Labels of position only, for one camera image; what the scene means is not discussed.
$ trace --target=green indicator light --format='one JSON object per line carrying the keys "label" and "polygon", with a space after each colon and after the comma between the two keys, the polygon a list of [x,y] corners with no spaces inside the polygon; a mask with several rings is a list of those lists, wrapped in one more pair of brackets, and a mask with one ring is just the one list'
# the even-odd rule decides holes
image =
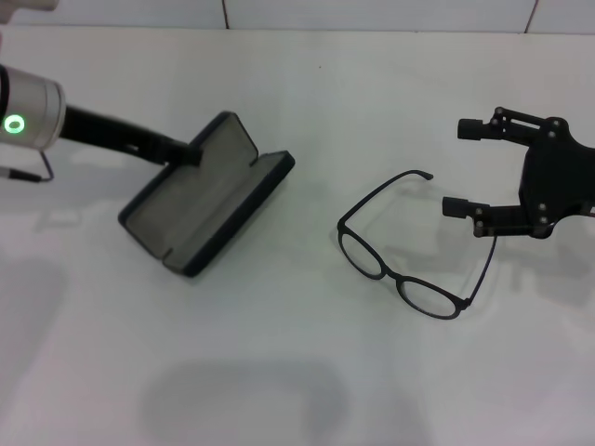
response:
{"label": "green indicator light", "polygon": [[25,120],[18,114],[11,114],[4,121],[4,129],[8,133],[16,135],[25,129]]}

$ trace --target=black eyeglasses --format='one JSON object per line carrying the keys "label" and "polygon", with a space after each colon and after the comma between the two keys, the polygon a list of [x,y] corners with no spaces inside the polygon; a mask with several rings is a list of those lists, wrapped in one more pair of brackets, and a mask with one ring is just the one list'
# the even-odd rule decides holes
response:
{"label": "black eyeglasses", "polygon": [[429,282],[422,281],[416,277],[403,276],[398,272],[393,271],[387,266],[385,261],[382,260],[382,257],[374,250],[374,248],[372,248],[372,246],[346,225],[347,220],[349,220],[357,211],[362,209],[366,203],[394,183],[397,179],[407,175],[419,175],[427,180],[434,178],[434,175],[420,170],[409,170],[391,178],[382,186],[373,190],[338,221],[338,244],[341,246],[343,254],[350,263],[368,279],[379,281],[387,275],[394,279],[397,282],[397,290],[403,300],[417,311],[436,319],[455,319],[462,310],[471,305],[480,286],[482,286],[485,272],[490,266],[492,256],[494,255],[497,237],[494,237],[492,249],[490,249],[490,254],[483,267],[482,275],[477,281],[471,296],[467,299],[461,299]]}

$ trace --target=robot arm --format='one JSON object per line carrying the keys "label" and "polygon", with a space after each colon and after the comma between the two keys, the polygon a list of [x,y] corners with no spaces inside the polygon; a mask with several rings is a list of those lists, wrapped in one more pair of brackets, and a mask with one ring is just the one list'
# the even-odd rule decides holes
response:
{"label": "robot arm", "polygon": [[505,139],[529,148],[519,187],[520,205],[492,207],[443,198],[443,214],[470,216],[476,237],[546,239],[567,216],[595,216],[595,150],[576,142],[562,118],[542,119],[498,107],[488,124],[461,119],[458,137]]}
{"label": "robot arm", "polygon": [[[69,107],[58,83],[2,65],[0,123],[0,142],[39,151],[45,162],[44,151],[57,138],[120,151],[156,164],[198,165],[201,162],[202,153],[191,150],[186,143],[117,119]],[[0,177],[42,180],[39,176],[27,175],[30,174],[0,168]]]}

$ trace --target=tile grout line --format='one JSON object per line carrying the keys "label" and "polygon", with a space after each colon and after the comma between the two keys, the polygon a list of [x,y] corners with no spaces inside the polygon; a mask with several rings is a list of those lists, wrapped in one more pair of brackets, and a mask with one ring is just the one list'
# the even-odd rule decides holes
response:
{"label": "tile grout line", "polygon": [[221,0],[221,5],[223,6],[223,18],[225,19],[225,29],[230,29],[230,19],[227,16],[227,5],[225,5],[225,0]]}
{"label": "tile grout line", "polygon": [[531,26],[531,22],[533,21],[533,17],[536,14],[537,6],[539,5],[539,0],[535,0],[535,4],[533,5],[533,10],[531,11],[531,15],[529,16],[529,21],[527,22],[527,26],[524,29],[524,33],[529,33],[529,27]]}

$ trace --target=open glasses case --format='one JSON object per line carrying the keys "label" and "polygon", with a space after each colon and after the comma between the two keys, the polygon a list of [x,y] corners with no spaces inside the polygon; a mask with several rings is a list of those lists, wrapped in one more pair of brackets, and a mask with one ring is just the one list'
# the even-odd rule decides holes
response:
{"label": "open glasses case", "polygon": [[197,275],[295,164],[287,151],[258,156],[235,113],[219,114],[191,143],[199,166],[168,165],[120,213],[120,224],[163,264]]}

